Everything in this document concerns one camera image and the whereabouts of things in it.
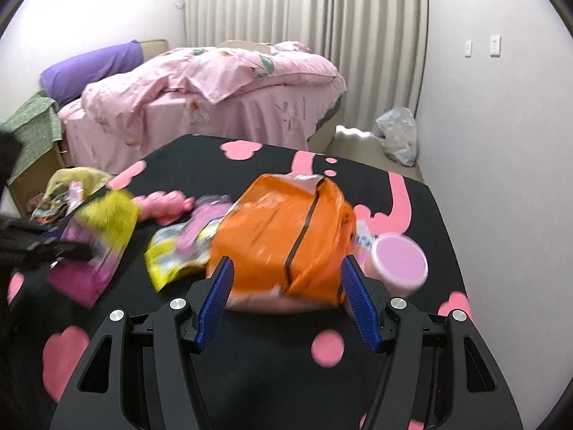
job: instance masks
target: beige curtain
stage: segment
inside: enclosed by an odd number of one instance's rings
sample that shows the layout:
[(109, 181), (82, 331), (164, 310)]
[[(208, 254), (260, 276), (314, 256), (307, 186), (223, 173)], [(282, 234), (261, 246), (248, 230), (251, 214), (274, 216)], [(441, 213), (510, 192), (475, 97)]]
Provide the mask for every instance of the beige curtain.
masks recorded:
[(371, 130), (393, 106), (416, 110), (428, 0), (187, 0), (188, 44), (299, 40), (346, 79), (346, 127)]

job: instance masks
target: metal screw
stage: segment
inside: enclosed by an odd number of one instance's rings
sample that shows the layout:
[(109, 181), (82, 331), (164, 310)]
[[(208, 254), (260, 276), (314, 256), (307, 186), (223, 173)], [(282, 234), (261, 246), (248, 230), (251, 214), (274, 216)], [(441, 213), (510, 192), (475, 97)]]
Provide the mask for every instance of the metal screw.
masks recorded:
[(110, 320), (111, 321), (120, 321), (124, 315), (125, 315), (125, 313), (123, 312), (123, 310), (121, 310), (121, 309), (114, 310), (110, 314)]
[(452, 312), (452, 317), (454, 317), (454, 320), (457, 321), (464, 321), (466, 318), (468, 318), (463, 310), (454, 310)]
[(187, 301), (185, 301), (184, 298), (177, 297), (169, 303), (169, 307), (171, 307), (173, 310), (179, 310), (185, 307), (186, 303)]
[(395, 297), (390, 301), (390, 305), (395, 309), (402, 310), (406, 308), (407, 303), (405, 300), (403, 300), (403, 298)]

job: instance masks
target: light switch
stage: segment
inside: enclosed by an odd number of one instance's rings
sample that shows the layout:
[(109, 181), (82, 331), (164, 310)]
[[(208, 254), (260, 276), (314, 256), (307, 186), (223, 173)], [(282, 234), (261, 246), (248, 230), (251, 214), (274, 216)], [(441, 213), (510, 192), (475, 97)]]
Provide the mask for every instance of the light switch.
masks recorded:
[(500, 57), (501, 56), (501, 36), (500, 35), (492, 35), (491, 39), (489, 39), (489, 55), (491, 57)]

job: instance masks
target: purple blanket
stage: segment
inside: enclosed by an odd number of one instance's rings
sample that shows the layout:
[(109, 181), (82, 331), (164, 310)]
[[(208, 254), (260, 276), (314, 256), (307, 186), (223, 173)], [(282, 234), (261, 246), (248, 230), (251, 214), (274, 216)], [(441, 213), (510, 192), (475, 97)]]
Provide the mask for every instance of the purple blanket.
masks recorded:
[(143, 64), (143, 50), (136, 40), (101, 48), (56, 63), (45, 70), (40, 82), (48, 97), (62, 107), (79, 99), (85, 86)]

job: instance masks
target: black table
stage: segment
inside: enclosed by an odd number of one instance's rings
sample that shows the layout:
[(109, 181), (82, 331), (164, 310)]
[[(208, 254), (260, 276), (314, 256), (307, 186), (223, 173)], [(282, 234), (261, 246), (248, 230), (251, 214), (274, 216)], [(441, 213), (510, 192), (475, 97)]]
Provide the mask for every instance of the black table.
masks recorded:
[[(239, 161), (227, 158), (221, 149), (228, 142), (180, 137), (149, 155), (147, 168), (127, 189), (133, 195), (181, 190), (188, 196), (229, 194), (237, 199), (262, 173), (291, 171), (295, 150), (265, 145)], [(329, 163), (326, 158), (314, 157), (313, 172), (336, 172), (331, 179), (353, 206), (365, 205), (372, 213), (391, 212), (386, 171), (346, 159)], [(465, 289), (430, 190), (410, 179), (405, 179), (405, 185), (411, 204), (405, 234), (423, 249), (429, 267), (428, 281), (410, 300), (422, 311), (437, 313), (451, 292), (465, 293)], [(143, 253), (158, 229), (154, 221), (138, 224), (112, 283), (91, 310), (55, 291), (45, 281), (47, 269), (25, 273), (24, 286), (14, 299), (23, 319), (10, 345), (9, 370), (16, 399), (38, 428), (49, 427), (56, 408), (42, 385), (42, 350), (52, 334), (76, 325), (91, 336), (112, 310), (124, 309), (130, 316), (154, 312), (171, 298), (184, 295), (197, 279), (185, 278), (160, 293), (154, 291)], [(340, 333), (346, 345), (341, 362), (333, 368), (320, 367), (310, 355), (312, 340), (326, 329)], [(373, 354), (362, 343), (346, 312), (333, 309), (283, 316), (225, 312), (214, 343), (193, 361), (216, 430), (348, 430), (359, 428), (369, 408), (383, 359), (383, 354)], [(420, 373), (416, 395), (413, 418), (420, 421), (426, 412), (425, 380), (429, 370)]]

